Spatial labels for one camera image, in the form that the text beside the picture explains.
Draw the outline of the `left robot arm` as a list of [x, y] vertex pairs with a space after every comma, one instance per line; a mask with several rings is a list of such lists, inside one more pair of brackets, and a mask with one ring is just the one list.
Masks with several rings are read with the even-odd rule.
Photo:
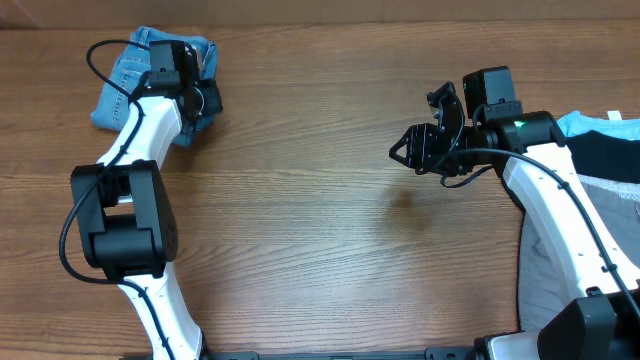
[[151, 344], [153, 359], [210, 359], [202, 329], [178, 284], [178, 228], [161, 168], [170, 145], [221, 111], [199, 51], [178, 40], [144, 45], [150, 67], [135, 87], [117, 86], [128, 119], [111, 148], [71, 174], [74, 205], [59, 238], [66, 272], [86, 283], [118, 287]]

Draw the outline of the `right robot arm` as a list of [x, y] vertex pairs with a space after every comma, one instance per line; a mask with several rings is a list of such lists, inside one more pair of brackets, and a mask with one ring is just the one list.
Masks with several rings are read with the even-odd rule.
[[434, 359], [636, 359], [639, 268], [622, 252], [580, 184], [565, 136], [547, 111], [524, 112], [508, 67], [427, 94], [435, 123], [413, 125], [389, 150], [418, 175], [467, 182], [494, 170], [560, 275], [565, 306], [536, 332], [488, 335], [428, 349]]

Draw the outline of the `light blue denim jeans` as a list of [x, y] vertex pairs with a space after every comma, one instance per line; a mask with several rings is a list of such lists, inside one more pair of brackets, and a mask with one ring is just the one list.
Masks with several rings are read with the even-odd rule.
[[[203, 36], [181, 36], [166, 33], [161, 30], [141, 26], [130, 36], [132, 42], [148, 46], [152, 41], [179, 40], [189, 43], [203, 57], [204, 68], [201, 71], [203, 80], [213, 80], [215, 78], [218, 63], [217, 45]], [[132, 93], [138, 85], [141, 75], [151, 69], [150, 55], [146, 50], [136, 46], [128, 45], [117, 58], [109, 79], [120, 86], [128, 93]], [[203, 132], [213, 124], [215, 114], [222, 111], [221, 105], [215, 105], [214, 110], [207, 109], [201, 118], [195, 123], [193, 130], [185, 130], [174, 139], [174, 143], [179, 146], [189, 148], [196, 134]], [[98, 100], [97, 107], [91, 113], [91, 120], [97, 127], [120, 131], [129, 117], [129, 101], [114, 89], [111, 85], [105, 84]]]

